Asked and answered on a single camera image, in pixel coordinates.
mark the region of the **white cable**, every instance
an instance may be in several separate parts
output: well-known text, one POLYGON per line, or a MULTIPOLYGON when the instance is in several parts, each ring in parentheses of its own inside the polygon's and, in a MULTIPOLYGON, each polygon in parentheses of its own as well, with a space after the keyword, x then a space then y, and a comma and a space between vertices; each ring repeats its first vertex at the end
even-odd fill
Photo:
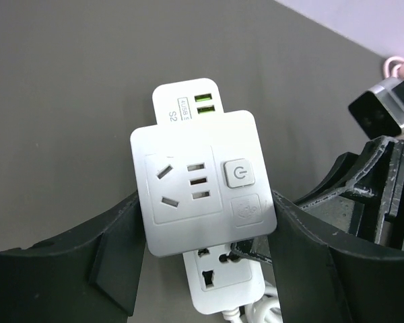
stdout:
MULTIPOLYGON (((223 318, 231 323, 243 323, 240 310, 223 311, 223 318)), ((246 323, 283 323, 277 288, 265 281, 263 297, 255 303, 245 305, 246 323)))
POLYGON ((241 318, 240 318, 240 309, 235 308, 231 311, 223 311, 223 318, 226 321, 229 321, 231 323, 243 323, 241 318))
POLYGON ((404 57, 389 57, 383 64, 383 76, 404 79, 404 57))

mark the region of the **power button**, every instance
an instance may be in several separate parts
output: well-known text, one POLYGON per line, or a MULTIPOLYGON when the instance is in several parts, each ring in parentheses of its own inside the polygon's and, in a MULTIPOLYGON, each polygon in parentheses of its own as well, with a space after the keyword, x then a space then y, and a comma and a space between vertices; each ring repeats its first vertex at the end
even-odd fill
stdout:
POLYGON ((224 164, 224 174, 230 188, 248 186, 255 183, 255 175, 253 174, 251 163, 247 159, 227 161, 224 164))

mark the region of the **white wall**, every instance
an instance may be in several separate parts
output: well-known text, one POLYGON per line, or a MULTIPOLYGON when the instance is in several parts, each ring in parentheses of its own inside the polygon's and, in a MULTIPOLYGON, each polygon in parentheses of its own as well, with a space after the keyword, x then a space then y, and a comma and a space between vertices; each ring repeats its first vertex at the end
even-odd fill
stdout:
POLYGON ((277 2, 382 57, 404 56, 404 0, 277 0, 277 2))

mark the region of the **green usb port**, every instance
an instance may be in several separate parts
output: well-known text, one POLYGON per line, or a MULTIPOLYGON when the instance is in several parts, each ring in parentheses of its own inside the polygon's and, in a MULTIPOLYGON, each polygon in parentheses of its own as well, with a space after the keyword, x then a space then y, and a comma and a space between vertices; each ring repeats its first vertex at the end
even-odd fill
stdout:
POLYGON ((214 111, 215 111, 214 106, 202 106, 202 107, 197 109, 198 114, 207 113, 207 112, 214 112, 214 111))
POLYGON ((200 96, 195 96, 196 102, 208 101, 208 100, 212 100, 212 99, 213 99, 213 96, 211 95, 211 93, 201 94, 200 96))

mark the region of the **gray surface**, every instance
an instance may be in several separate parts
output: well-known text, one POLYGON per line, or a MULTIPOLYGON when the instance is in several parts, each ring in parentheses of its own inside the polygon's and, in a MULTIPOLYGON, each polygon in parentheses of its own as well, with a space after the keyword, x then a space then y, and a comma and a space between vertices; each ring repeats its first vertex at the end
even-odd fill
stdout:
POLYGON ((277 0, 384 56, 404 56, 404 0, 277 0))
MULTIPOLYGON (((210 77, 225 111, 250 110, 271 186, 296 198, 363 147, 346 107, 380 62, 268 0, 0 1, 0 250, 133 192, 129 135, 171 81, 210 77)), ((129 321, 221 319, 192 308, 181 257, 146 254, 129 321)))

